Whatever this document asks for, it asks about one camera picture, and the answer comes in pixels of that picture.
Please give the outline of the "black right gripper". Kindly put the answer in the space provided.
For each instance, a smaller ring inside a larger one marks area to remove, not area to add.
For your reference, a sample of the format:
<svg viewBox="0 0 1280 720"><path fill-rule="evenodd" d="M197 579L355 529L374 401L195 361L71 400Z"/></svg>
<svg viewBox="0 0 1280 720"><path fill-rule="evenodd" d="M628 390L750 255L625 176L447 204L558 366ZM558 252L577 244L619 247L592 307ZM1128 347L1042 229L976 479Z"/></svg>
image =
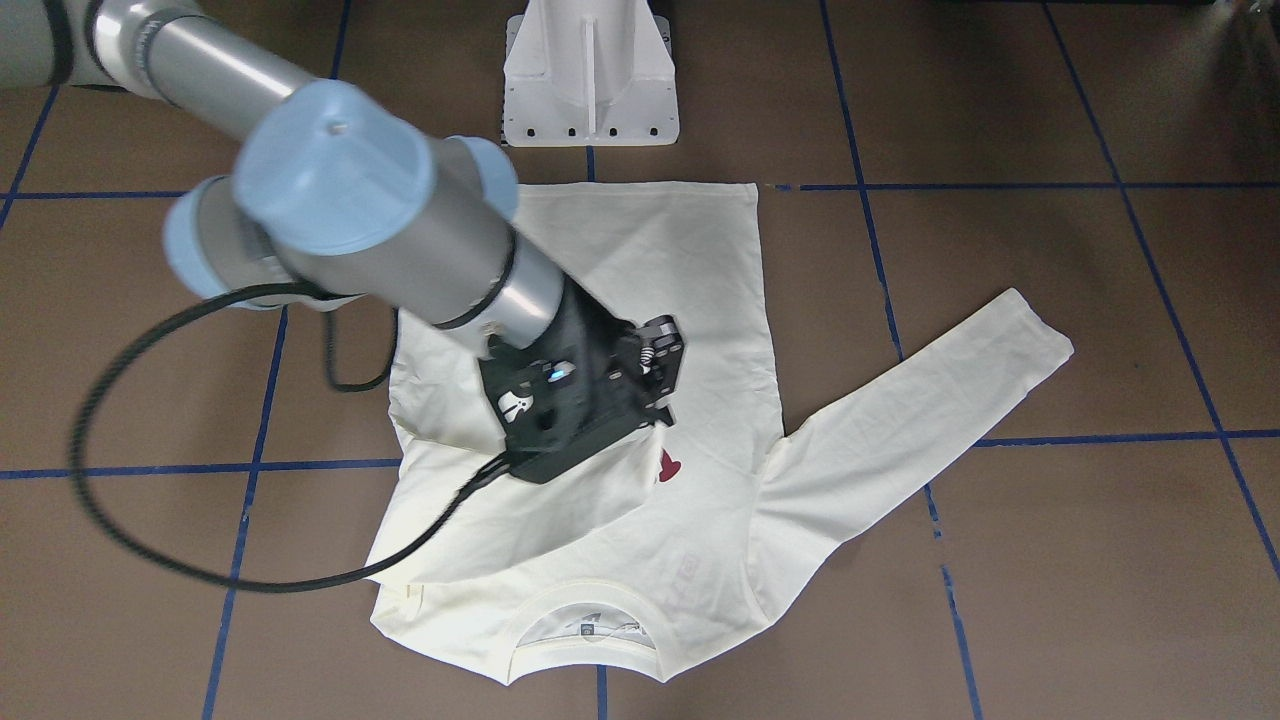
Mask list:
<svg viewBox="0 0 1280 720"><path fill-rule="evenodd" d="M675 316L636 325L580 284L564 284L540 337L525 348L489 340L477 363L506 471L545 484L635 430L672 427L685 348Z"/></svg>

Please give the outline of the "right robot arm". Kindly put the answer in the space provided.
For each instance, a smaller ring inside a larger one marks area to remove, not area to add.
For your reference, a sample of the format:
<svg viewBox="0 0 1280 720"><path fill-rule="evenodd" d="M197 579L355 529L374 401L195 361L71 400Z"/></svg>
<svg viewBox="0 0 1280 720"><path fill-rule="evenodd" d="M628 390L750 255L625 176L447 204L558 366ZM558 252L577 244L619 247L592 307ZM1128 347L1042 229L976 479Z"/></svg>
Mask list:
<svg viewBox="0 0 1280 720"><path fill-rule="evenodd" d="M515 225L518 186L484 138L433 138L196 1L5 1L3 87L78 85L180 109L241 143L183 195L164 246L210 307L375 296L477 359L500 470L547 483L673 424L672 316L613 315Z"/></svg>

